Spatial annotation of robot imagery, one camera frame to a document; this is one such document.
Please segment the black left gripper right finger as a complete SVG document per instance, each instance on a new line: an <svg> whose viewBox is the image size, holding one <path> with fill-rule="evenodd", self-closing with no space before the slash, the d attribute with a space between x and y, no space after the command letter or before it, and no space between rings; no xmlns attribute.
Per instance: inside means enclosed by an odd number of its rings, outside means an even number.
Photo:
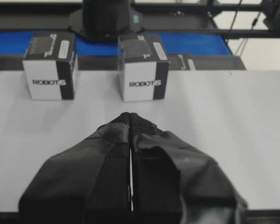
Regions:
<svg viewBox="0 0 280 224"><path fill-rule="evenodd" d="M137 223L245 223L247 203L213 157L136 113L130 143Z"/></svg>

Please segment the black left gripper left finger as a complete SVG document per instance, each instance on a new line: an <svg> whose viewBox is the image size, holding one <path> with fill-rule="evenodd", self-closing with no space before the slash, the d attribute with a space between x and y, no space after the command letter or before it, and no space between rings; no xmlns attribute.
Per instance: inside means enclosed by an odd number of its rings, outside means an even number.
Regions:
<svg viewBox="0 0 280 224"><path fill-rule="evenodd" d="M125 224L131 212L125 112L40 167L19 201L23 224Z"/></svg>

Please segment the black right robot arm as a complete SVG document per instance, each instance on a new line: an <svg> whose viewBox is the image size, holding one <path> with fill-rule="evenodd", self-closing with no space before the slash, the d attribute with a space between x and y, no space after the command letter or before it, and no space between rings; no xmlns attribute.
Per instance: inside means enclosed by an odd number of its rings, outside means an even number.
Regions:
<svg viewBox="0 0 280 224"><path fill-rule="evenodd" d="M144 30L143 15L131 0L83 0L69 15L68 30L90 42L112 42Z"/></svg>

